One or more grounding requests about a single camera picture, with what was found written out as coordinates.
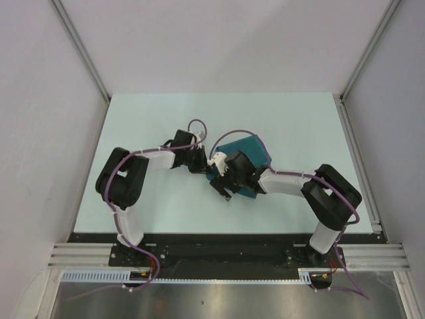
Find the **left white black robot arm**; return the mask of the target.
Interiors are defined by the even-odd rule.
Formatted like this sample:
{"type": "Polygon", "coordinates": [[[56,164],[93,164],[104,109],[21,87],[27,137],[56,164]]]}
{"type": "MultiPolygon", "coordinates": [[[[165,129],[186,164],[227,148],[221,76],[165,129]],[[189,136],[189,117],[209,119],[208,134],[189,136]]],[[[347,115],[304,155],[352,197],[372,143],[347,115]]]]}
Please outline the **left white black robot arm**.
{"type": "Polygon", "coordinates": [[[207,159],[203,142],[207,131],[177,130],[165,144],[147,150],[129,151],[116,147],[99,174],[95,190],[111,208],[119,243],[125,245],[124,259],[142,264],[147,250],[140,245],[143,231],[137,213],[131,209],[139,200],[147,172],[174,169],[182,165],[191,173],[205,173],[207,159]]]}

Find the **teal satin napkin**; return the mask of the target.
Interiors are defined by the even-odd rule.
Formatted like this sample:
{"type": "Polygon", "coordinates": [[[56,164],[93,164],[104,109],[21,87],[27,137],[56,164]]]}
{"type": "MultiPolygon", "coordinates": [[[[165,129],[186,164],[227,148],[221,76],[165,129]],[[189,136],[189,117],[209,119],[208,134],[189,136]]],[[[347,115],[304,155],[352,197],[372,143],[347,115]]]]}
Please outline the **teal satin napkin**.
{"type": "MultiPolygon", "coordinates": [[[[270,157],[267,155],[267,152],[264,151],[260,141],[254,136],[248,136],[227,144],[222,144],[215,146],[213,148],[212,157],[216,152],[223,152],[227,155],[226,164],[228,166],[227,172],[232,172],[234,174],[238,173],[240,170],[254,170],[250,180],[253,183],[254,189],[256,191],[255,196],[245,196],[255,199],[258,194],[264,193],[258,185],[259,176],[268,168],[268,160],[270,157]]],[[[209,166],[207,171],[207,179],[209,181],[209,174],[213,171],[217,171],[215,167],[209,166]]]]}

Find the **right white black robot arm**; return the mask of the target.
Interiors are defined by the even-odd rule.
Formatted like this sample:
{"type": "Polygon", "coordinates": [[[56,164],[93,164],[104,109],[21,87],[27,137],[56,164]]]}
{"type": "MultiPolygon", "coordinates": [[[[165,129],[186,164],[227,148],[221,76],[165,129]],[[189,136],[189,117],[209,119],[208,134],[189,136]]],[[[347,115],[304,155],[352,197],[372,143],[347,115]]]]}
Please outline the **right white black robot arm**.
{"type": "Polygon", "coordinates": [[[330,250],[343,234],[349,219],[363,198],[333,166],[321,165],[314,172],[277,171],[268,165],[254,166],[248,156],[235,151],[229,156],[217,152],[207,160],[213,174],[210,185],[227,201],[232,193],[255,198],[259,194],[281,193],[303,197],[318,219],[318,224],[305,248],[303,263],[323,266],[330,250]]]}

